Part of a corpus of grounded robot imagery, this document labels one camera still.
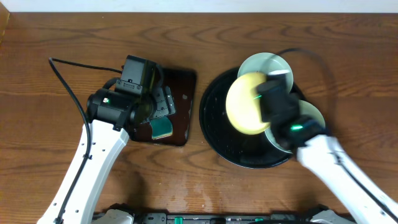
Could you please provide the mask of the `small green plate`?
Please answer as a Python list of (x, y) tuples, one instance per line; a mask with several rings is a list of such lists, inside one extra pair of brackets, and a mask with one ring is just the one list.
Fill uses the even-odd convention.
[(281, 57), (269, 52), (262, 52), (248, 57), (240, 66), (237, 77), (250, 73), (261, 72), (268, 75), (276, 70), (286, 70), (287, 91), (290, 92), (294, 84), (294, 76), (290, 65)]

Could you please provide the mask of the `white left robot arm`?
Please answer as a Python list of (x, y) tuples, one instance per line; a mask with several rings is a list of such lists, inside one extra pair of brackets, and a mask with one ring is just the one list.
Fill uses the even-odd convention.
[(91, 223), (109, 172), (128, 140), (170, 138), (176, 113), (168, 86), (148, 95), (101, 88), (90, 95), (79, 146), (52, 204), (39, 223)]

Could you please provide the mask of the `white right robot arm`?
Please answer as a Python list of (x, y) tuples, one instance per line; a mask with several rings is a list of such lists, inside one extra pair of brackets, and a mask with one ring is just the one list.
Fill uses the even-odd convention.
[(261, 83), (256, 91), (276, 142), (314, 173), (357, 223), (397, 223), (397, 202), (355, 164), (329, 129), (300, 114), (298, 99), (287, 93), (283, 81)]

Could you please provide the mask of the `yellow plate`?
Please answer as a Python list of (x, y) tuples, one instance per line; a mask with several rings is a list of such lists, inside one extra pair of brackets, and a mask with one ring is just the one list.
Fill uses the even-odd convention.
[(269, 122), (263, 122), (260, 98), (256, 87), (266, 82), (261, 72), (249, 72), (238, 77), (226, 95), (226, 114), (229, 122), (240, 133), (255, 135), (263, 133)]

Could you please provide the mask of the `green yellow sponge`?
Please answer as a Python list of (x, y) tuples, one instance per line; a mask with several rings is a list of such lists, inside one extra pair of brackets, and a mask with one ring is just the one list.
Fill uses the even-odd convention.
[(166, 116), (150, 120), (150, 126), (152, 128), (151, 137), (153, 140), (173, 135), (173, 125)]

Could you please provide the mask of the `large green plate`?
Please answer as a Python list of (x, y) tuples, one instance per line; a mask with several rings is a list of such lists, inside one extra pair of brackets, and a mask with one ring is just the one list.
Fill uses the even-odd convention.
[[(314, 118), (321, 126), (323, 126), (324, 128), (326, 127), (326, 123), (325, 123), (325, 119), (323, 117), (323, 115), (321, 114), (321, 112), (311, 103), (304, 101), (304, 100), (299, 100), (298, 101), (298, 105), (299, 105), (299, 109), (300, 109), (300, 114), (301, 115), (308, 115), (311, 116), (312, 118)], [(275, 137), (273, 136), (271, 129), (268, 128), (265, 131), (266, 137), (267, 139), (270, 141), (270, 143), (276, 147), (278, 150), (291, 154), (292, 151), (288, 150), (288, 149), (284, 149), (282, 146), (280, 146)]]

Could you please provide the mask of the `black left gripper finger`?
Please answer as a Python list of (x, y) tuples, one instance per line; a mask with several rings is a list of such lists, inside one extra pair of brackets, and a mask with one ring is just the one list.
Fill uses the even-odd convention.
[(165, 94), (166, 94), (166, 100), (167, 100), (167, 106), (169, 109), (169, 115), (175, 114), (176, 109), (175, 109), (175, 103), (174, 103), (174, 98), (172, 96), (172, 92), (169, 86), (165, 87)]
[(155, 112), (152, 117), (156, 119), (169, 115), (169, 104), (164, 89), (161, 87), (156, 88), (152, 92), (152, 96), (155, 99)]

